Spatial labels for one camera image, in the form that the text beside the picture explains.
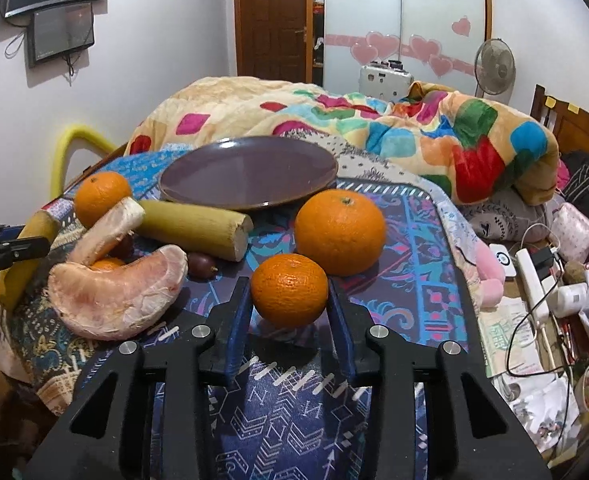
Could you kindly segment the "standing fan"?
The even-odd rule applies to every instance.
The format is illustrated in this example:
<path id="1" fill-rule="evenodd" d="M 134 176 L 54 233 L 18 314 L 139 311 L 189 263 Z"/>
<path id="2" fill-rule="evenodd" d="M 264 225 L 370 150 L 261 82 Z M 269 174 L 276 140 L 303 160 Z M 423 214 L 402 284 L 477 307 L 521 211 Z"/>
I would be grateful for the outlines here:
<path id="1" fill-rule="evenodd" d="M 516 74 L 515 55 L 503 39 L 485 40 L 477 49 L 474 77 L 483 93 L 489 96 L 505 93 L 515 82 Z"/>

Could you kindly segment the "yellow foam tube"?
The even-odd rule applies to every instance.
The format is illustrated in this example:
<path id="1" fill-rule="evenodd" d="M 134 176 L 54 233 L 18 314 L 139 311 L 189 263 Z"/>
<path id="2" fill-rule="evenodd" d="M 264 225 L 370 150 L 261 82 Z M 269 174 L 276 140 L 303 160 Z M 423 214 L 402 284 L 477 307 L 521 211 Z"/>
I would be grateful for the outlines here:
<path id="1" fill-rule="evenodd" d="M 80 148 L 100 156 L 110 155 L 116 144 L 86 125 L 72 125 L 64 129 L 57 140 L 50 169 L 49 196 L 62 194 L 73 154 Z"/>

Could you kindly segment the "sugarcane stick piece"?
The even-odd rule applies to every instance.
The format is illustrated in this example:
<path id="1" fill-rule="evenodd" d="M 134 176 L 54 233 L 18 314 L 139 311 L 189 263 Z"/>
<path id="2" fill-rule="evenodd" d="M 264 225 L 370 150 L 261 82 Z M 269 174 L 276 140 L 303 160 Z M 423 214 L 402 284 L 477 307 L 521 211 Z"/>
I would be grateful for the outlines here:
<path id="1" fill-rule="evenodd" d="M 160 200 L 139 200 L 138 204 L 145 211 L 136 230 L 141 236 L 232 262 L 246 254 L 254 229 L 247 214 Z"/>
<path id="2" fill-rule="evenodd" d="M 44 209 L 37 211 L 14 240 L 14 262 L 0 272 L 0 307 L 10 313 L 17 307 L 25 287 L 50 251 L 60 222 Z"/>

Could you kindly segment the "brown wooden door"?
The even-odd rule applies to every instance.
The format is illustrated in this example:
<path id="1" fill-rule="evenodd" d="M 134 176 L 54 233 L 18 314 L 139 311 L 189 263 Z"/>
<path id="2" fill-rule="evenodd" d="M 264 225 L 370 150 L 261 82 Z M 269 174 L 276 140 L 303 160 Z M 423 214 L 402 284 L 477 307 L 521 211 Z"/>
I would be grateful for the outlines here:
<path id="1" fill-rule="evenodd" d="M 313 0 L 235 0 L 237 73 L 311 81 Z"/>

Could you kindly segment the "white power strip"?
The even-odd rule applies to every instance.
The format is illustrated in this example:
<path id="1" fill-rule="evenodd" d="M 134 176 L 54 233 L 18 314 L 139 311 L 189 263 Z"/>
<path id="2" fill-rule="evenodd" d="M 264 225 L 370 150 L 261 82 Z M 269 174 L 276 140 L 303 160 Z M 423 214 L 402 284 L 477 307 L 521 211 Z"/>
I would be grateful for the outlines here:
<path id="1" fill-rule="evenodd" d="M 544 286 L 538 277 L 532 257 L 526 248 L 519 249 L 515 254 L 517 267 L 523 288 L 526 293 L 531 315 L 536 327 L 543 326 L 549 319 L 549 307 Z"/>

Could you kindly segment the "purple plate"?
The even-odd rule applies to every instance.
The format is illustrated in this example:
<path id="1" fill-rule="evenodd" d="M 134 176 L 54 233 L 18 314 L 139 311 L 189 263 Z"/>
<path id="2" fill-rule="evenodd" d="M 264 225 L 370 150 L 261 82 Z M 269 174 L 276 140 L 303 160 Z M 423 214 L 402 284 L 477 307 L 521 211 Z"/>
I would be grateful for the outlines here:
<path id="1" fill-rule="evenodd" d="M 337 159 L 320 146 L 281 136 L 248 136 L 196 148 L 159 179 L 175 203 L 249 211 L 288 204 L 328 188 Z"/>

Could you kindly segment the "white suitcase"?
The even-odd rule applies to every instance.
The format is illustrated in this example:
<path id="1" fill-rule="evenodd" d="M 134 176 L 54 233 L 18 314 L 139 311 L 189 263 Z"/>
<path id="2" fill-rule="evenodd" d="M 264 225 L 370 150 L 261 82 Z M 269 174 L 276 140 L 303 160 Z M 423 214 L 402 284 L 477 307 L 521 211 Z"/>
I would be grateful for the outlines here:
<path id="1" fill-rule="evenodd" d="M 360 67 L 358 91 L 382 101 L 399 102 L 408 96 L 415 77 L 398 60 L 371 62 Z"/>

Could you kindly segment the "patterned bed sheet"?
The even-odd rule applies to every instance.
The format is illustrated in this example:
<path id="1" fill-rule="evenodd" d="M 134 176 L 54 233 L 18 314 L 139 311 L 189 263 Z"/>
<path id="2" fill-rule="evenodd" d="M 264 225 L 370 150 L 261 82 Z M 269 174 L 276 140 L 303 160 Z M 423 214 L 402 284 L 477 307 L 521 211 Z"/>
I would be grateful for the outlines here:
<path id="1" fill-rule="evenodd" d="M 414 344 L 445 340 L 477 349 L 472 322 L 479 278 L 477 235 L 436 185 L 346 142 L 311 134 L 337 157 L 337 186 L 368 196 L 387 219 L 387 243 L 369 271 L 343 289 L 372 319 Z M 257 212 L 244 260 L 225 263 L 209 281 L 188 280 L 175 304 L 138 337 L 146 348 L 171 347 L 226 302 L 241 276 L 265 259 L 292 252 L 296 206 Z M 48 301 L 47 277 L 81 231 L 65 229 L 5 323 L 10 347 L 34 390 L 60 414 L 109 359 L 112 344 L 76 336 Z M 221 479 L 356 479 L 367 445 L 371 392 L 354 388 L 337 366 L 329 323 L 278 330 L 255 314 L 236 378 L 209 386 L 211 460 Z"/>

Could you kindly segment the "small pomelo segment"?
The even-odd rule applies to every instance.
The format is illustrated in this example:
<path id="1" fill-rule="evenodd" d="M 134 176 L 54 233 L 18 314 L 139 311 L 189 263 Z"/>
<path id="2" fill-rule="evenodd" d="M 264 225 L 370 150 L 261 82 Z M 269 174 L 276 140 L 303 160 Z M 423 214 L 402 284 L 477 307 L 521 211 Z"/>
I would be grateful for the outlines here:
<path id="1" fill-rule="evenodd" d="M 138 228 L 144 218 L 145 209 L 134 198 L 123 198 L 78 240 L 68 255 L 68 262 L 91 266 Z"/>

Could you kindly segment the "wooden headboard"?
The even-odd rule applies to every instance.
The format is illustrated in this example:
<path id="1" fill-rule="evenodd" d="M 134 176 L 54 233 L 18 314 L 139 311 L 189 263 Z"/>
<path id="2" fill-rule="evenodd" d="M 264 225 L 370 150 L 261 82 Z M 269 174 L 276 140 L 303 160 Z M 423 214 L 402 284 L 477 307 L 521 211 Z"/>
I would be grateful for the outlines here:
<path id="1" fill-rule="evenodd" d="M 589 155 L 589 112 L 551 96 L 537 84 L 531 116 L 556 137 L 561 154 L 583 152 Z"/>

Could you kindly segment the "small orange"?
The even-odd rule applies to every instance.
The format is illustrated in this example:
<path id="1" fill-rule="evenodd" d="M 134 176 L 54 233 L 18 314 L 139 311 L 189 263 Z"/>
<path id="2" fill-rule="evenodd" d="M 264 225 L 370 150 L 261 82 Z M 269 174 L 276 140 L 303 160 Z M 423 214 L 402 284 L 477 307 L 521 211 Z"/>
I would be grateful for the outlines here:
<path id="1" fill-rule="evenodd" d="M 262 318 L 277 328 L 296 330 L 314 323 L 326 308 L 326 272 L 298 254 L 274 255 L 251 276 L 253 304 Z"/>

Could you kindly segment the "large orange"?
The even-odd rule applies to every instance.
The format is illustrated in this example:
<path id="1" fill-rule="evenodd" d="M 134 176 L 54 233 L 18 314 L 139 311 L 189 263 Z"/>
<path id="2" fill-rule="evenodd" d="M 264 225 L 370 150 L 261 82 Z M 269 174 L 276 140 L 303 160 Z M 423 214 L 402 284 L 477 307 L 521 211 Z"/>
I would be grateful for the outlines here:
<path id="1" fill-rule="evenodd" d="M 367 196 L 331 188 L 311 196 L 300 208 L 294 219 L 294 238 L 297 252 L 327 274 L 351 276 L 377 263 L 387 225 Z"/>

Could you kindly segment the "large pomelo segment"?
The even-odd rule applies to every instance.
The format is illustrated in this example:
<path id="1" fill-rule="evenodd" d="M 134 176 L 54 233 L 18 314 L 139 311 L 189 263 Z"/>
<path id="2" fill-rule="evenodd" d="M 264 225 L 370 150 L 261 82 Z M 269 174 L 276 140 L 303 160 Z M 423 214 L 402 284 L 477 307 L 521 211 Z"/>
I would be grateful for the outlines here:
<path id="1" fill-rule="evenodd" d="M 58 263 L 49 272 L 47 296 L 72 333 L 124 340 L 152 326 L 174 304 L 187 271 L 186 252 L 176 245 L 111 271 Z"/>

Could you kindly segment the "colourful patchwork blanket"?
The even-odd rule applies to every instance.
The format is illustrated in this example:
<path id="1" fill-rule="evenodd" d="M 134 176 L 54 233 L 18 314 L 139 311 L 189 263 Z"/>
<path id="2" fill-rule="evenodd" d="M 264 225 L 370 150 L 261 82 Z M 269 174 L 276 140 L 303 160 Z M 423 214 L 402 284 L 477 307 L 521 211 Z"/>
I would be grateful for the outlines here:
<path id="1" fill-rule="evenodd" d="M 200 148 L 223 139 L 306 129 L 340 136 L 443 188 L 457 205 L 516 188 L 532 206 L 556 189 L 555 136 L 500 102 L 416 81 L 397 103 L 316 84 L 255 77 L 206 77 L 164 100 L 134 130 L 127 154 L 168 143 Z"/>

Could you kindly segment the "small wall monitor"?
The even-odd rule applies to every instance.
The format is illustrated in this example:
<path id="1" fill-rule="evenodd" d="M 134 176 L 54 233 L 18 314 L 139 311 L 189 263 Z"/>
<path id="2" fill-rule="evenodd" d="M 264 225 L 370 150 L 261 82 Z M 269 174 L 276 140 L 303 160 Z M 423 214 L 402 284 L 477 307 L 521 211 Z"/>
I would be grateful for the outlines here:
<path id="1" fill-rule="evenodd" d="M 29 68 L 81 52 L 95 43 L 91 3 L 53 6 L 32 15 L 26 35 Z"/>

